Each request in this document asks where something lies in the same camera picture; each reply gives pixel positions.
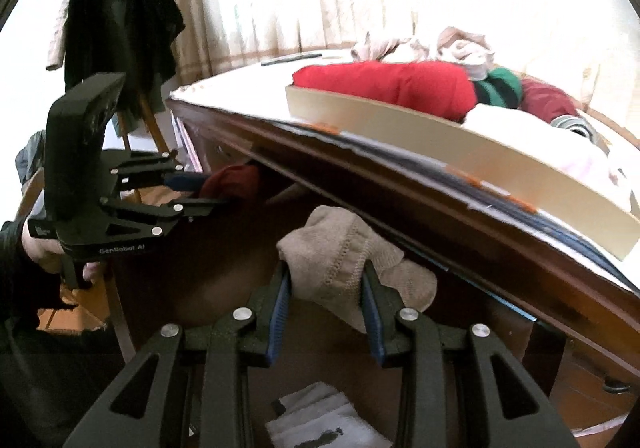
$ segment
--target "hanging clothes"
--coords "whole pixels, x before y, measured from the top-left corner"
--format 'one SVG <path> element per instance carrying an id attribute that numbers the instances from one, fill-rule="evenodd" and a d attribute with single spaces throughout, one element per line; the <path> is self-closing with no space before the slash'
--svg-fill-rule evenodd
<path id="1" fill-rule="evenodd" d="M 60 69 L 65 61 L 65 39 L 66 39 L 66 18 L 69 12 L 69 1 L 62 0 L 58 11 L 58 18 L 53 27 L 51 42 L 49 43 L 49 53 L 47 53 L 47 71 Z"/>
<path id="2" fill-rule="evenodd" d="M 164 110 L 160 86 L 175 74 L 171 43 L 183 29 L 174 0 L 69 0 L 66 90 L 96 72 L 125 72 L 118 111 L 134 130 L 141 97 L 153 112 Z M 113 123 L 120 136 L 117 118 Z"/>
<path id="3" fill-rule="evenodd" d="M 44 167 L 44 141 L 45 131 L 38 131 L 29 138 L 27 145 L 15 156 L 15 168 L 20 177 L 22 193 L 27 182 L 34 176 L 39 168 Z"/>

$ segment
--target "wall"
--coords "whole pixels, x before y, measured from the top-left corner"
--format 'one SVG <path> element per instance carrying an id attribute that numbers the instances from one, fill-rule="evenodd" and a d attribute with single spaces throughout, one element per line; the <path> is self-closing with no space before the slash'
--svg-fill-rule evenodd
<path id="1" fill-rule="evenodd" d="M 0 120 L 0 221 L 13 219 L 20 202 L 20 183 L 15 155 L 29 137 L 44 129 L 50 105 L 65 92 L 64 68 L 45 69 L 47 51 L 62 0 L 19 0 L 0 32 L 0 92 L 4 118 Z M 162 133 L 175 147 L 168 113 L 158 115 Z M 131 147 L 156 150 L 153 141 L 139 129 L 131 136 Z M 122 148 L 109 124 L 105 148 Z"/>

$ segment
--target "white cloth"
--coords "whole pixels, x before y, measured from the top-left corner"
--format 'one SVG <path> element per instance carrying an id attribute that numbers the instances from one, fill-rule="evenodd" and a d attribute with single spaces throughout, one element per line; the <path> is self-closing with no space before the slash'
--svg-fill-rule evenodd
<path id="1" fill-rule="evenodd" d="M 393 53 L 382 57 L 380 62 L 405 64 L 408 62 L 424 62 L 429 59 L 429 46 L 422 43 L 420 38 L 412 37 L 407 42 L 400 42 Z"/>
<path id="2" fill-rule="evenodd" d="M 390 448 L 392 445 L 358 416 L 342 392 L 328 384 L 314 383 L 279 401 L 286 412 L 266 424 L 275 448 Z"/>
<path id="3" fill-rule="evenodd" d="M 485 104 L 471 109 L 462 126 L 530 155 L 570 175 L 623 210 L 631 210 L 628 181 L 601 149 L 582 136 L 556 129 L 524 111 Z"/>
<path id="4" fill-rule="evenodd" d="M 469 80 L 484 80 L 494 66 L 494 50 L 484 35 L 464 32 L 453 26 L 445 28 L 438 37 L 438 60 L 459 64 L 466 70 Z"/>

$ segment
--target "black jacket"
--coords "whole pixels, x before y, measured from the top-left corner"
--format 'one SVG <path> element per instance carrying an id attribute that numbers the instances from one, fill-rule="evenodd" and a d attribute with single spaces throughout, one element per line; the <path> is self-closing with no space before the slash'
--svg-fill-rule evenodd
<path id="1" fill-rule="evenodd" d="M 66 89 L 96 72 L 125 72 L 118 108 L 140 119 L 139 94 L 159 96 L 159 85 L 175 73 L 170 46 L 183 29 L 174 0 L 70 0 Z"/>

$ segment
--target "green striped cloth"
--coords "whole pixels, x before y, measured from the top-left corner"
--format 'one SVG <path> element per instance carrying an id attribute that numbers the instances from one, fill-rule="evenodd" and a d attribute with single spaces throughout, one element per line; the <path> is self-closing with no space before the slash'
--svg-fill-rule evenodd
<path id="1" fill-rule="evenodd" d="M 478 103 L 517 109 L 522 102 L 522 83 L 505 67 L 497 67 L 480 82 L 473 82 Z"/>

